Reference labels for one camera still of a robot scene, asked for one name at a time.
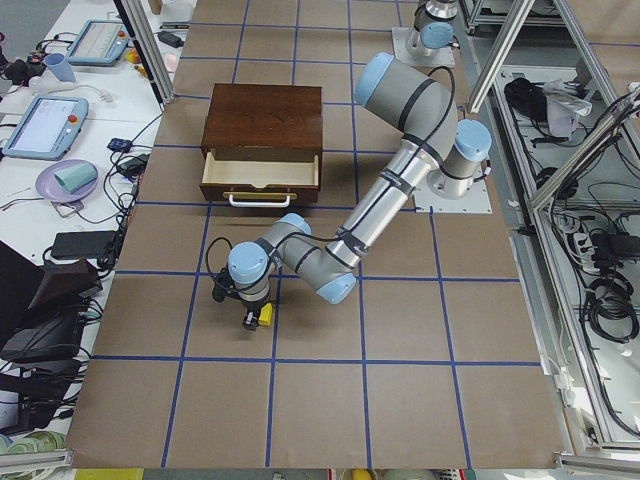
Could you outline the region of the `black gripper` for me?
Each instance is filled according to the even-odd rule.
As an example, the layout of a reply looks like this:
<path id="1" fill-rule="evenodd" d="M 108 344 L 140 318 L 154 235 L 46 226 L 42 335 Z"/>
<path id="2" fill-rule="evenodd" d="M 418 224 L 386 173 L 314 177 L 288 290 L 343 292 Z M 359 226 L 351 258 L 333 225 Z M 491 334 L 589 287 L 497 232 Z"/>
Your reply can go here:
<path id="1" fill-rule="evenodd" d="M 241 304 L 245 308 L 245 315 L 242 321 L 242 326 L 246 330 L 256 330 L 258 328 L 258 313 L 263 305 L 268 303 L 268 298 L 265 297 L 257 301 L 247 301 L 241 299 Z"/>

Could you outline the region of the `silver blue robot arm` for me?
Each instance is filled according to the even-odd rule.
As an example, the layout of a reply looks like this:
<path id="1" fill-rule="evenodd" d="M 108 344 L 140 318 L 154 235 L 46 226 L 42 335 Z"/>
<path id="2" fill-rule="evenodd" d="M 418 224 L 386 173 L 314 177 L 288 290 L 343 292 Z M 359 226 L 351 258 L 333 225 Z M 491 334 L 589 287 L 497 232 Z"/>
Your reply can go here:
<path id="1" fill-rule="evenodd" d="M 456 200 L 478 179 L 491 134 L 480 121 L 460 118 L 453 86 L 381 52 L 363 70 L 354 98 L 401 132 L 399 150 L 332 237 L 313 236 L 302 216 L 288 213 L 261 237 L 230 250 L 212 297 L 239 301 L 248 330 L 271 322 L 272 271 L 285 266 L 322 299 L 338 304 L 356 284 L 355 267 L 422 180 L 436 195 Z"/>
<path id="2" fill-rule="evenodd" d="M 435 55 L 453 40 L 451 22 L 458 12 L 456 0 L 420 0 L 406 48 L 414 58 Z"/>

